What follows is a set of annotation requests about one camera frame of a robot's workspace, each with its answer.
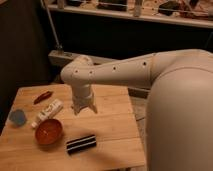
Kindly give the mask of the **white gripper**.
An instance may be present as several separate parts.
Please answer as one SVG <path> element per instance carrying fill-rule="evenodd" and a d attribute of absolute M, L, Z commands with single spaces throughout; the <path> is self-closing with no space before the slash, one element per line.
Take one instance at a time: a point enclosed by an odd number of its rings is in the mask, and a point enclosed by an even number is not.
<path fill-rule="evenodd" d="M 94 105 L 94 93 L 89 84 L 72 87 L 73 112 L 78 115 L 79 112 L 89 107 L 94 113 L 98 113 Z"/>

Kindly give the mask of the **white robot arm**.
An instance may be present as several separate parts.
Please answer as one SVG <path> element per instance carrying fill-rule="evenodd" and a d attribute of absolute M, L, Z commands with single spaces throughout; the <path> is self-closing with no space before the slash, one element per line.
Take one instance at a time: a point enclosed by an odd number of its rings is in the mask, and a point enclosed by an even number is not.
<path fill-rule="evenodd" d="M 165 51 L 95 65 L 81 55 L 61 71 L 76 113 L 94 104 L 93 84 L 149 91 L 148 171 L 213 171 L 213 53 Z"/>

